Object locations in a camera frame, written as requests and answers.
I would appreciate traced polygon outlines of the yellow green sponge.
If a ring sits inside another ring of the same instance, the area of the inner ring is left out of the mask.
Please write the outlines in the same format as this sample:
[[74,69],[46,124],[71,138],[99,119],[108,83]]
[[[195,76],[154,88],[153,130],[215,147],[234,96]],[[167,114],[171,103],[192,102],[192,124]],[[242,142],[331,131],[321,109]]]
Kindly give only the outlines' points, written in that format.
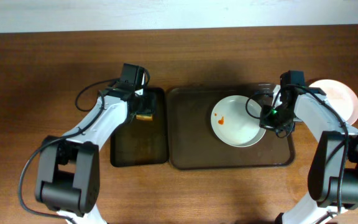
[[142,120],[142,121],[152,121],[153,115],[152,114],[137,114],[136,119]]

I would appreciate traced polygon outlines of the white plate with sauce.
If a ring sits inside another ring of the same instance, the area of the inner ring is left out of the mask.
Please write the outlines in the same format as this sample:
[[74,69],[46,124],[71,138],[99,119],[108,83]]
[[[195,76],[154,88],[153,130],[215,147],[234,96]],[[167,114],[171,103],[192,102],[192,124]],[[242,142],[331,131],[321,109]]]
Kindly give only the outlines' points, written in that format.
[[318,80],[310,87],[322,89],[337,113],[349,124],[358,120],[358,97],[347,85],[330,79]]

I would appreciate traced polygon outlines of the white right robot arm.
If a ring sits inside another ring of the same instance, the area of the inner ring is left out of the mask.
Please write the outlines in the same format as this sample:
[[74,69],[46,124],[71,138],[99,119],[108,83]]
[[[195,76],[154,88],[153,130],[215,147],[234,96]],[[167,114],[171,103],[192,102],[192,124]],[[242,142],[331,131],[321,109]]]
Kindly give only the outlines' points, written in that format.
[[327,223],[358,208],[358,129],[331,107],[325,92],[289,84],[278,86],[263,105],[260,127],[290,134],[302,122],[318,142],[308,174],[308,191],[275,223]]

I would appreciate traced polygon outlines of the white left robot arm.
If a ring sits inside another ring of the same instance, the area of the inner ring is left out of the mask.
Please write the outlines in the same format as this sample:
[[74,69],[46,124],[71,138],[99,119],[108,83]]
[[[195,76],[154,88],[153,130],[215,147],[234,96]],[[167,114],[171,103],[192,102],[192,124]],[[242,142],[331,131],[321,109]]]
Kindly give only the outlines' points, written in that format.
[[96,201],[100,189],[99,151],[117,128],[137,116],[151,117],[152,91],[99,92],[93,109],[60,137],[47,136],[37,150],[35,199],[67,223],[105,223]]

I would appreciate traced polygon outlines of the brown serving tray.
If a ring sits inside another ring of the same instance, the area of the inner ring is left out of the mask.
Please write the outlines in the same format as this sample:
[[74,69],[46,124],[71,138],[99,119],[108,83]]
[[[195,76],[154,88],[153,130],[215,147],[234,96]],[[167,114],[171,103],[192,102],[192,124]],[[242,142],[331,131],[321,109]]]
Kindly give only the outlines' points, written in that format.
[[267,131],[253,146],[233,147],[222,142],[211,127],[211,113],[219,100],[271,92],[274,87],[271,83],[253,83],[171,89],[166,97],[171,165],[180,170],[290,165],[295,159],[291,136],[282,139]]

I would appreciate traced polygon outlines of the black water tub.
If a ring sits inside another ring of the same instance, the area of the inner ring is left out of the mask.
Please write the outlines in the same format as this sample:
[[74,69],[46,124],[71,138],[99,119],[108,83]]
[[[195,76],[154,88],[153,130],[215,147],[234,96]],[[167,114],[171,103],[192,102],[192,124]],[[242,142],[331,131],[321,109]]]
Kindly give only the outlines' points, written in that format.
[[165,93],[150,88],[156,96],[153,120],[133,119],[110,137],[110,163],[114,167],[163,164],[169,158]]

